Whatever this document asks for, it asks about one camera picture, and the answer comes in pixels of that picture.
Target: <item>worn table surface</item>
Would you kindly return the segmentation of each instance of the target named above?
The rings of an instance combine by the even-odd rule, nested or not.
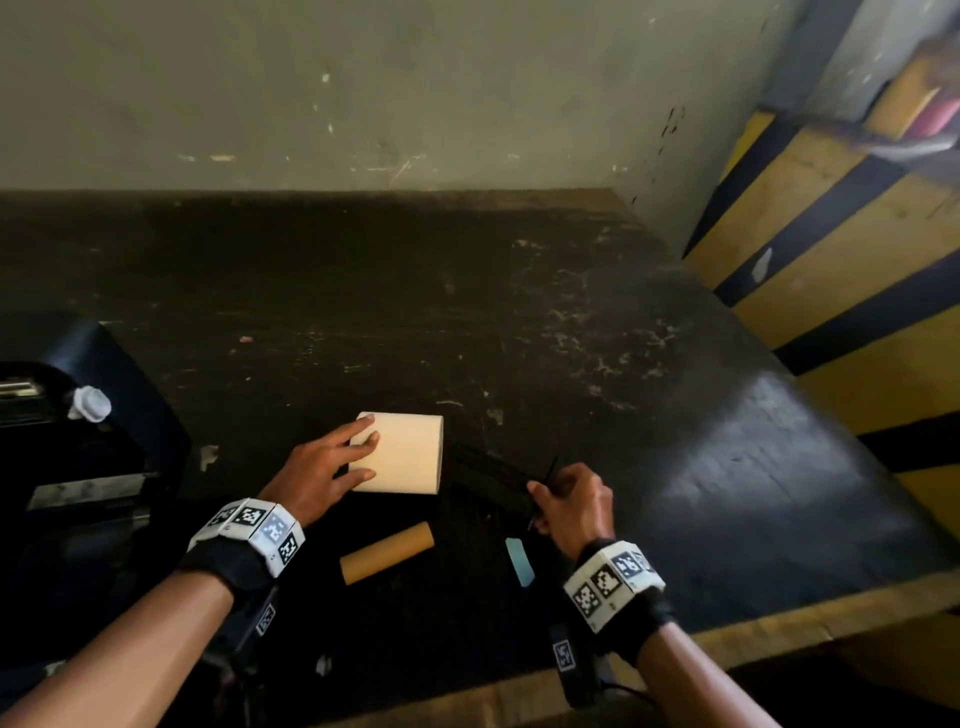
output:
[[[361,410],[437,413],[448,445],[602,474],[690,631],[954,567],[955,543],[866,450],[594,198],[6,197],[0,305],[105,322],[218,448],[187,498],[253,494]],[[337,584],[337,557],[424,519],[432,551]],[[284,586],[268,663],[290,719],[549,667],[503,535],[455,489],[351,494]]]

